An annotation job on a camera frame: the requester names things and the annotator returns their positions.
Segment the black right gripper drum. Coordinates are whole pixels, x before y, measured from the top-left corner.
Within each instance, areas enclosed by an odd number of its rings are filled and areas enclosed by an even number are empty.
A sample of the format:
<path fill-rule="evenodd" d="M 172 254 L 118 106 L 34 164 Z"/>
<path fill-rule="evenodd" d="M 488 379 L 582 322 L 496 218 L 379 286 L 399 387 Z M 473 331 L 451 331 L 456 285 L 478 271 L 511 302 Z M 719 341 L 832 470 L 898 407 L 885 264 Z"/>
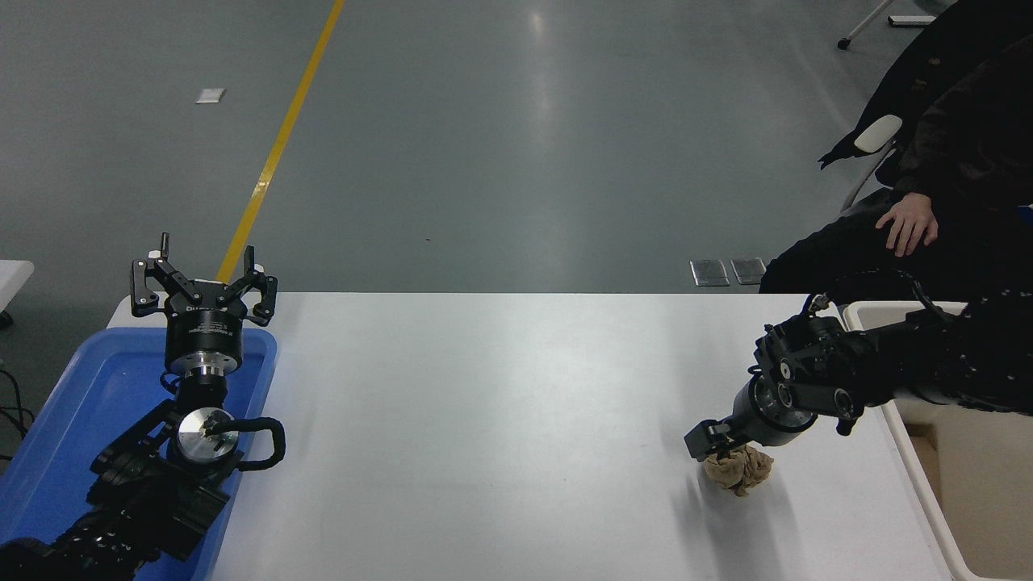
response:
<path fill-rule="evenodd" d="M 734 445 L 782 446 L 793 441 L 793 409 L 764 376 L 754 376 L 734 398 L 728 437 Z"/>

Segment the seated person's hand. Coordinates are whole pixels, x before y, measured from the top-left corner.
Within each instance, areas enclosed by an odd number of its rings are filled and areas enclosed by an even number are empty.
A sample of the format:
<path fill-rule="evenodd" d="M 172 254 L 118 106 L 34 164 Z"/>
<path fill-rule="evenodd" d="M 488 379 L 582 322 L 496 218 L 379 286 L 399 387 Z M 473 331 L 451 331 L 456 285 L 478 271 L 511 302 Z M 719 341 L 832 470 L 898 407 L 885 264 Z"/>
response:
<path fill-rule="evenodd" d="M 920 246 L 931 246 L 939 239 L 939 221 L 930 196 L 910 192 L 881 215 L 875 230 L 886 231 L 885 249 L 894 257 L 910 257 Z"/>

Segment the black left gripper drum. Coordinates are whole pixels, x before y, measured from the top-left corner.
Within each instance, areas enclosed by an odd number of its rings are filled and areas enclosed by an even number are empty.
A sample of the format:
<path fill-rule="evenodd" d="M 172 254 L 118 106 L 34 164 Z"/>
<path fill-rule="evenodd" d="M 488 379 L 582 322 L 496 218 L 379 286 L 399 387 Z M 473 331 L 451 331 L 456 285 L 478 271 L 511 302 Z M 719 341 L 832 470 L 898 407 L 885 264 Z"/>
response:
<path fill-rule="evenodd" d="M 165 301 L 165 368 L 171 373 L 232 373 L 242 364 L 246 306 L 224 283 L 195 281 L 193 286 L 199 304 L 181 290 L 171 290 Z"/>

